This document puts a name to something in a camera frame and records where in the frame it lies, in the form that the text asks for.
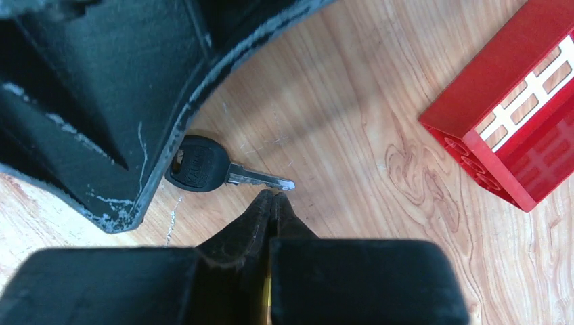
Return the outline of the black headed key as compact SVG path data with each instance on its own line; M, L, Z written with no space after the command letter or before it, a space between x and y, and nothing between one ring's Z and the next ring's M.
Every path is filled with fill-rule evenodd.
M230 160L219 142L199 135L184 137L164 177L190 192L211 192L225 183L265 185L279 190L296 187L289 179L245 169Z

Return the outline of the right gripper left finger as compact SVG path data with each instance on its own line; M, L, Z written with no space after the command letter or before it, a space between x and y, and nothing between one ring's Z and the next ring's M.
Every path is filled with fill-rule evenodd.
M273 193L196 247L51 248L1 294L2 324L265 324Z

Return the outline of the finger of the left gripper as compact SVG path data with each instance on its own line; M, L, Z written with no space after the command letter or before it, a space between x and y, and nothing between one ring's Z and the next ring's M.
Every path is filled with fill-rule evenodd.
M2 1L1 172L108 234L143 221L197 111L325 1Z

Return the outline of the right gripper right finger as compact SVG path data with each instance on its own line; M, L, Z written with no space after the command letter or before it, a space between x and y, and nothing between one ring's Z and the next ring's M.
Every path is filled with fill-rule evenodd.
M274 324L468 324L453 267L433 242L320 238L287 196L271 206Z

